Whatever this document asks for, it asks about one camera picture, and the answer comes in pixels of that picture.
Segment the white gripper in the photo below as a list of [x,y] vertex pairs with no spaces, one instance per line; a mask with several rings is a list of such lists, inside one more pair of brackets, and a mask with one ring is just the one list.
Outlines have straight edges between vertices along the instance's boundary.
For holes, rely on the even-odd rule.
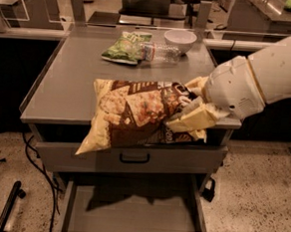
[[173,132],[192,132],[215,126],[229,113],[240,119],[261,113],[265,104],[251,70],[248,60],[238,56],[218,65],[209,77],[199,76],[184,84],[192,93],[205,96],[210,103],[198,97],[164,125]]

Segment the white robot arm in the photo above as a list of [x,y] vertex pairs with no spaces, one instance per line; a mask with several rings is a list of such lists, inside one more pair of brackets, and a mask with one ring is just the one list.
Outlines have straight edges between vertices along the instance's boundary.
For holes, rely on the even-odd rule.
[[186,86],[196,97],[166,121],[173,132],[194,135],[229,116],[261,114],[267,105],[291,99],[291,36],[232,58]]

